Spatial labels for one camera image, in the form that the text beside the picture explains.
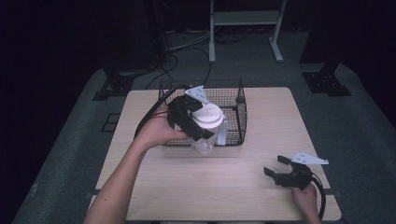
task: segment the wire basket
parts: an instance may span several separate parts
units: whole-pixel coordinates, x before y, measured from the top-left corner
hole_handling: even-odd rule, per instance
[[[159,98],[168,90],[181,85],[196,87],[203,85],[203,81],[171,81],[161,82]],[[228,130],[225,146],[239,146],[244,143],[247,131],[247,102],[242,86],[242,81],[235,80],[208,80],[204,85],[206,98],[210,103],[221,108],[224,116],[228,121]],[[184,89],[176,90],[165,101],[166,104],[180,95],[184,95]],[[191,145],[191,139],[171,141],[167,146],[185,147]]]

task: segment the wooden tabletop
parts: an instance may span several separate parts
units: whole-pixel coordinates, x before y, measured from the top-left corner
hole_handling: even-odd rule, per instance
[[[264,166],[276,173],[291,172],[288,165],[276,160],[278,155],[292,158],[303,151],[317,156],[297,105],[287,88],[244,88],[244,92],[247,100],[244,144],[215,147],[206,157],[198,156],[189,147],[150,149],[136,179],[128,220],[302,220],[290,190],[276,186],[263,173]],[[157,100],[158,91],[128,94],[97,189],[114,171],[133,140],[138,122]],[[322,167],[310,168],[324,188],[329,189]],[[340,218],[334,196],[327,195],[323,220]]]

